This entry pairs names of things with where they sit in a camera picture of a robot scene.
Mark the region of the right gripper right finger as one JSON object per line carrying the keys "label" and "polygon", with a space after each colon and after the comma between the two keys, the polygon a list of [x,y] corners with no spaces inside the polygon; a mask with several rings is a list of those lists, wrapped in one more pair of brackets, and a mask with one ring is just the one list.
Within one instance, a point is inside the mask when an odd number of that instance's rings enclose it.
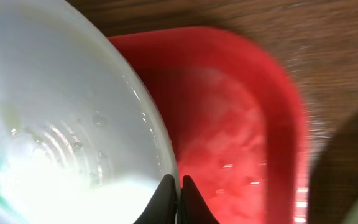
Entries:
{"label": "right gripper right finger", "polygon": [[183,177],[181,188],[180,223],[219,224],[209,210],[196,184],[189,175]]}

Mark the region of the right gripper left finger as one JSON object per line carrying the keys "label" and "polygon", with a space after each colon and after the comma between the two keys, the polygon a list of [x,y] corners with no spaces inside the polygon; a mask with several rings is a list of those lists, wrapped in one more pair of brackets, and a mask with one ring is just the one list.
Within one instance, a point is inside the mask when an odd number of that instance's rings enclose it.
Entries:
{"label": "right gripper left finger", "polygon": [[177,215],[175,179],[167,174],[134,224],[174,224]]}

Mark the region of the pale blue plate top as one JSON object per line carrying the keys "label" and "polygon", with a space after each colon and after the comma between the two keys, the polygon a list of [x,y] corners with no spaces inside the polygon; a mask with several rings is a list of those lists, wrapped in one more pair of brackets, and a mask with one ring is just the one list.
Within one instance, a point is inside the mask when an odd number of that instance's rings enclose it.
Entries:
{"label": "pale blue plate top", "polygon": [[122,54],[66,1],[0,1],[0,223],[133,223],[172,145]]}

